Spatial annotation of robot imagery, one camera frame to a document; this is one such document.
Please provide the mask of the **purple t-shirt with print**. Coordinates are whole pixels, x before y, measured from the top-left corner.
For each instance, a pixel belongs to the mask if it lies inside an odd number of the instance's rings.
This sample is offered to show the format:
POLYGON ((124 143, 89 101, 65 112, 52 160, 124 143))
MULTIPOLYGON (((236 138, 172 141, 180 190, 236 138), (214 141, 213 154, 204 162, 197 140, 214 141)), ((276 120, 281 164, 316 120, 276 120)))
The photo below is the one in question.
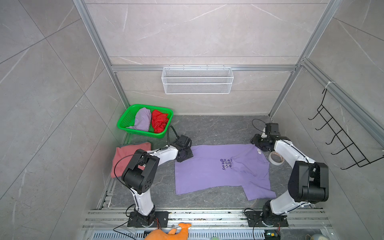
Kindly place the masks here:
POLYGON ((252 144, 199 145, 193 157, 175 163, 176 194, 215 187, 241 186, 249 201, 275 199, 271 190, 270 163, 252 144))

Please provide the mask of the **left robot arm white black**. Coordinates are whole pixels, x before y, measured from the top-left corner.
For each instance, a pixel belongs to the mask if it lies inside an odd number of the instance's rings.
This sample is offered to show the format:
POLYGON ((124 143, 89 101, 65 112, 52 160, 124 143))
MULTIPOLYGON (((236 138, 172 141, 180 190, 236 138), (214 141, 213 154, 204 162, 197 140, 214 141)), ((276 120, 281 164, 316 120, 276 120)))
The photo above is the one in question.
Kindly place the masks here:
POLYGON ((193 157, 191 138, 181 135, 165 147, 144 151, 136 150, 121 176, 121 183, 127 187, 135 201, 135 211, 147 219, 155 215, 155 205, 151 198, 150 187, 153 184, 158 166, 169 162, 179 163, 193 157))

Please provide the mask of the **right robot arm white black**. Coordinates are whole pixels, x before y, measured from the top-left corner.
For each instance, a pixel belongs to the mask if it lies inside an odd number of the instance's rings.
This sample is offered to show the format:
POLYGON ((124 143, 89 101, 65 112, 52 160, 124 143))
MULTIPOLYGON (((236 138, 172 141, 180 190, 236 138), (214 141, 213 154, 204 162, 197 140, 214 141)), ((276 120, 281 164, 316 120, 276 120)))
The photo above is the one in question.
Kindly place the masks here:
POLYGON ((264 221, 283 218, 298 208, 326 202, 329 199, 329 168, 306 156, 287 138, 280 134, 279 125, 266 123, 251 143, 263 151, 275 152, 292 167, 288 190, 263 206, 264 221))

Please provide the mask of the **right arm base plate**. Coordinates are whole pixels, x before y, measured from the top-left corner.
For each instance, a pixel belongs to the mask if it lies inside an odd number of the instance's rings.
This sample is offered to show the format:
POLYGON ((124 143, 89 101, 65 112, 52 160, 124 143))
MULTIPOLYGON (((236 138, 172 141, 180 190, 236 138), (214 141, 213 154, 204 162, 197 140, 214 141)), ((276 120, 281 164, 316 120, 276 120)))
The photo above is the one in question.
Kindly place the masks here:
POLYGON ((288 227, 286 216, 275 214, 264 214, 262 211, 245 211, 249 227, 288 227))

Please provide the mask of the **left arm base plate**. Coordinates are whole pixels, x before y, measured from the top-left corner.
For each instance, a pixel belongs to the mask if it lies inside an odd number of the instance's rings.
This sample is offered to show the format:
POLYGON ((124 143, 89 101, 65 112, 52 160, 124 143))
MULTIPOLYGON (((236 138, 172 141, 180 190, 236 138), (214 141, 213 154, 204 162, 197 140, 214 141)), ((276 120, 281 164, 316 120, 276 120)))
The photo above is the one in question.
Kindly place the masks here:
POLYGON ((127 227, 135 228, 166 228, 169 221, 169 212, 152 211, 148 216, 134 211, 130 213, 127 227))

